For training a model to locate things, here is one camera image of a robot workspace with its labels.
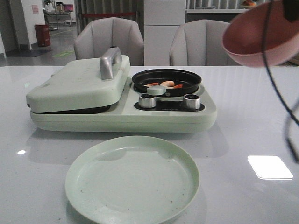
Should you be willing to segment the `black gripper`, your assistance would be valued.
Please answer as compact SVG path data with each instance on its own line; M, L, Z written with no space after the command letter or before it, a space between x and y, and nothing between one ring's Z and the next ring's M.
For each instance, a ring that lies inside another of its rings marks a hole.
M282 0L283 15L289 22L299 20L299 0Z

